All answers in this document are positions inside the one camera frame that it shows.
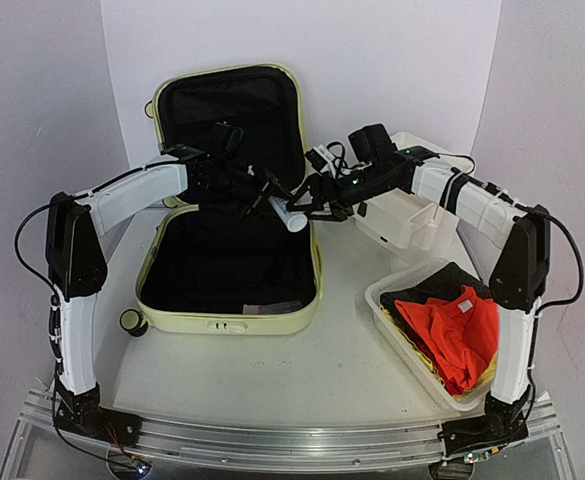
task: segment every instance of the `cream suitcase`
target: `cream suitcase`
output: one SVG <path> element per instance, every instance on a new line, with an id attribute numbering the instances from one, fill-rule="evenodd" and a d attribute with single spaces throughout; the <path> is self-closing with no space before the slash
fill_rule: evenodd
<path id="1" fill-rule="evenodd" d="M 263 165 L 289 190 L 305 177 L 300 96 L 283 67 L 238 67 L 170 80 L 146 113 L 162 152 L 178 144 L 196 147 L 214 123 L 226 122 L 244 131 L 237 165 Z M 285 335 L 306 327 L 323 288 L 312 224 L 290 233 L 274 214 L 239 218 L 224 210 L 227 198 L 193 183 L 171 202 L 176 208 L 157 229 L 137 279 L 140 311 L 124 312 L 121 326 L 134 336 L 148 326 L 231 335 Z M 290 311 L 256 314 L 281 306 Z"/>

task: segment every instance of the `orange shirt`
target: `orange shirt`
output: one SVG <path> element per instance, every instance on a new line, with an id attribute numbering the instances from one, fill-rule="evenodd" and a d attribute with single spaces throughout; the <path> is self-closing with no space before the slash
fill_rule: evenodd
<path id="1" fill-rule="evenodd" d="M 425 305 L 395 302 L 423 339 L 445 376 L 464 388 L 474 388 L 488 368 L 499 344 L 499 314 L 493 300 L 477 297 L 463 287 L 453 302 L 430 298 Z"/>

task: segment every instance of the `black cable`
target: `black cable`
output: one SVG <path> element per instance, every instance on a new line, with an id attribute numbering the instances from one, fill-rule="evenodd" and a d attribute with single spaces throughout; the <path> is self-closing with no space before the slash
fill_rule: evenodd
<path id="1" fill-rule="evenodd" d="M 336 172 L 334 174 L 334 179 L 338 179 L 339 177 L 341 177 L 342 171 L 343 171 L 343 167 L 347 165 L 347 163 L 345 163 L 345 145 L 343 145 L 341 142 L 331 142 L 328 143 L 327 145 L 327 149 L 330 150 L 332 147 L 341 147 L 341 155 L 334 155 L 336 157 L 336 159 L 339 161 L 339 163 L 336 166 Z"/>
<path id="2" fill-rule="evenodd" d="M 59 438 L 61 440 L 63 440 L 63 442 L 74 448 L 75 450 L 78 450 L 81 453 L 85 453 L 86 455 L 89 455 L 90 457 L 96 458 L 97 460 L 102 460 L 106 463 L 109 463 L 111 465 L 116 465 L 118 467 L 122 467 L 122 468 L 127 468 L 129 470 L 137 470 L 136 467 L 133 467 L 132 465 L 126 465 L 125 463 L 121 463 L 121 462 L 117 462 L 115 460 L 111 460 L 109 458 L 106 457 L 102 457 L 101 455 L 97 455 L 96 453 L 92 453 L 88 450 L 84 450 L 83 448 L 79 447 L 78 445 L 73 444 L 72 442 L 70 442 L 67 438 L 65 438 L 62 434 L 61 431 L 59 430 L 59 426 L 56 423 L 56 395 L 57 395 L 57 382 L 59 381 L 59 376 L 55 373 L 54 375 L 54 387 L 52 389 L 52 426 L 54 427 L 54 431 L 56 432 L 56 434 L 59 436 Z"/>
<path id="3" fill-rule="evenodd" d="M 574 295 L 572 295 L 572 297 L 570 297 L 570 298 L 566 298 L 563 300 L 553 300 L 553 301 L 544 303 L 543 305 L 541 305 L 537 309 L 536 315 L 540 314 L 546 308 L 560 307 L 560 306 L 571 305 L 571 304 L 575 303 L 581 297 L 581 294 L 583 293 L 583 286 L 585 283 L 585 268 L 583 266 L 583 258 L 581 257 L 581 252 L 579 251 L 579 247 L 576 244 L 574 237 L 572 237 L 572 234 L 570 233 L 568 228 L 559 219 L 557 219 L 556 217 L 553 217 L 549 213 L 542 211 L 542 210 L 536 210 L 532 207 L 527 207 L 525 205 L 517 204 L 517 205 L 515 205 L 515 207 L 520 209 L 520 210 L 523 210 L 524 212 L 539 215 L 540 217 L 543 217 L 543 218 L 549 220 L 550 222 L 552 222 L 554 225 L 556 225 L 559 228 L 559 230 L 561 230 L 563 235 L 565 235 L 565 238 L 567 239 L 568 243 L 570 244 L 570 247 L 572 248 L 572 252 L 574 253 L 574 259 L 576 260 L 576 265 L 577 265 L 577 270 L 578 270 L 579 282 L 578 282 L 578 286 L 576 289 L 576 293 Z"/>
<path id="4" fill-rule="evenodd" d="M 466 172 L 466 175 L 472 175 L 474 173 L 474 171 L 476 170 L 476 162 L 469 155 L 453 155 L 451 153 L 434 153 L 434 154 L 435 155 L 438 155 L 438 156 L 455 157 L 455 158 L 465 158 L 466 160 L 469 160 L 470 162 L 472 162 L 472 170 L 470 170 L 469 172 Z"/>
<path id="5" fill-rule="evenodd" d="M 28 222 L 30 220 L 32 220 L 35 216 L 37 216 L 39 213 L 44 212 L 45 210 L 48 210 L 48 209 L 53 208 L 53 207 L 58 207 L 59 205 L 67 203 L 71 200 L 79 200 L 79 199 L 85 198 L 87 196 L 88 196 L 88 194 L 86 193 L 86 194 L 80 195 L 78 197 L 69 197 L 69 198 L 65 198 L 63 200 L 59 200 L 56 202 L 50 202 L 46 205 L 42 205 L 39 208 L 36 208 L 35 210 L 30 212 L 23 219 L 23 221 L 21 222 L 21 225 L 19 225 L 19 228 L 16 229 L 16 233 L 14 234 L 14 253 L 16 254 L 17 260 L 19 261 L 19 263 L 21 263 L 21 265 L 23 265 L 23 268 L 25 268 L 32 275 L 34 275 L 39 280 L 41 280 L 43 283 L 45 283 L 50 288 L 50 290 L 52 290 L 52 295 L 57 299 L 57 301 L 59 300 L 58 294 L 57 294 L 56 289 L 54 288 L 54 285 L 52 284 L 52 282 L 50 280 L 48 280 L 43 274 L 39 273 L 34 267 L 30 266 L 30 264 L 28 264 L 25 261 L 25 259 L 23 258 L 23 256 L 21 255 L 21 250 L 19 248 L 19 239 L 21 237 L 21 232 L 23 232 L 23 229 L 28 224 Z"/>
<path id="6" fill-rule="evenodd" d="M 166 161 L 162 161 L 162 162 L 152 163 L 150 165 L 146 165 L 145 167 L 137 167 L 137 168 L 134 168 L 132 170 L 128 170 L 127 172 L 124 172 L 121 175 L 118 175 L 118 176 L 114 177 L 113 179 L 108 180 L 107 182 L 104 182 L 101 185 L 95 187 L 94 189 L 92 189 L 92 193 L 99 192 L 99 191 L 103 190 L 104 188 L 109 187 L 113 183 L 116 183 L 119 180 L 124 179 L 125 177 L 128 177 L 132 174 L 138 173 L 138 172 L 143 171 L 143 170 L 148 170 L 148 169 L 154 168 L 154 167 L 161 167 L 163 165 L 177 165 L 177 164 L 187 164 L 187 163 L 188 162 L 182 162 L 180 160 L 166 160 Z M 41 280 L 43 283 L 45 283 L 50 288 L 50 290 L 52 291 L 52 295 L 55 298 L 55 301 L 57 302 L 57 305 L 60 303 L 60 298 L 56 292 L 56 289 L 54 288 L 54 285 L 52 284 L 52 282 L 48 278 L 45 277 L 45 275 L 38 272 L 34 267 L 32 267 L 29 263 L 27 263 L 25 261 L 25 259 L 21 255 L 21 249 L 19 247 L 19 239 L 21 237 L 21 233 L 22 233 L 23 229 L 25 228 L 25 226 L 30 222 L 30 220 L 32 220 L 39 213 L 44 212 L 50 208 L 58 207 L 60 205 L 63 205 L 65 203 L 68 203 L 71 201 L 82 200 L 82 199 L 87 198 L 89 196 L 90 196 L 90 193 L 83 193 L 81 195 L 70 196 L 68 198 L 58 200 L 56 202 L 50 202 L 46 205 L 41 205 L 40 207 L 32 210 L 23 219 L 23 221 L 21 222 L 19 227 L 16 229 L 16 233 L 14 234 L 14 253 L 16 254 L 17 260 L 23 266 L 23 268 L 25 268 L 28 272 L 30 272 L 32 275 L 37 277 L 39 280 Z"/>
<path id="7" fill-rule="evenodd" d="M 266 167 L 261 167 L 263 169 L 263 171 L 265 172 L 265 176 L 266 178 L 276 187 L 279 187 L 279 189 L 283 192 L 283 194 L 287 197 L 287 198 L 292 198 L 293 194 L 292 192 L 281 183 L 281 181 L 278 179 L 278 177 L 276 175 L 274 175 L 274 173 L 272 173 L 271 170 L 269 170 Z"/>

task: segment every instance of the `white tube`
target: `white tube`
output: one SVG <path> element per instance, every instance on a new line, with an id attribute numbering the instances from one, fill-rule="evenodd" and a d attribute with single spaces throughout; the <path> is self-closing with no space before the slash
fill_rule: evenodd
<path id="1" fill-rule="evenodd" d="M 308 217 L 305 214 L 301 212 L 288 212 L 288 209 L 285 207 L 287 202 L 282 198 L 270 197 L 268 198 L 268 202 L 270 202 L 270 205 L 272 205 L 272 208 L 290 232 L 300 232 L 308 224 Z"/>

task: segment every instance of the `plastic basket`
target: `plastic basket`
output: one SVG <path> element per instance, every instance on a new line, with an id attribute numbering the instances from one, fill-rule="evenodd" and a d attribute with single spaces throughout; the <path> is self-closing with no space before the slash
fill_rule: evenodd
<path id="1" fill-rule="evenodd" d="M 400 150 L 421 145 L 433 152 L 449 153 L 408 132 L 391 138 Z M 472 170 L 467 159 L 443 156 L 441 160 L 463 172 Z M 363 203 L 365 208 L 354 209 L 357 228 L 410 265 L 445 254 L 459 223 L 458 217 L 435 203 L 400 190 Z"/>
<path id="2" fill-rule="evenodd" d="M 447 409 L 451 407 L 454 410 L 467 412 L 474 410 L 482 404 L 483 398 L 490 390 L 492 382 L 486 382 L 476 387 L 462 399 L 455 399 L 445 390 L 436 377 L 432 375 L 417 356 L 412 346 L 405 340 L 401 332 L 398 331 L 396 326 L 381 311 L 381 294 L 415 287 L 423 280 L 441 270 L 448 263 L 450 263 L 449 260 L 437 257 L 389 275 L 368 287 L 365 292 L 365 300 L 374 312 L 374 323 L 376 327 L 381 331 L 385 339 L 399 354 L 401 359 L 403 359 L 432 398 L 442 408 Z"/>

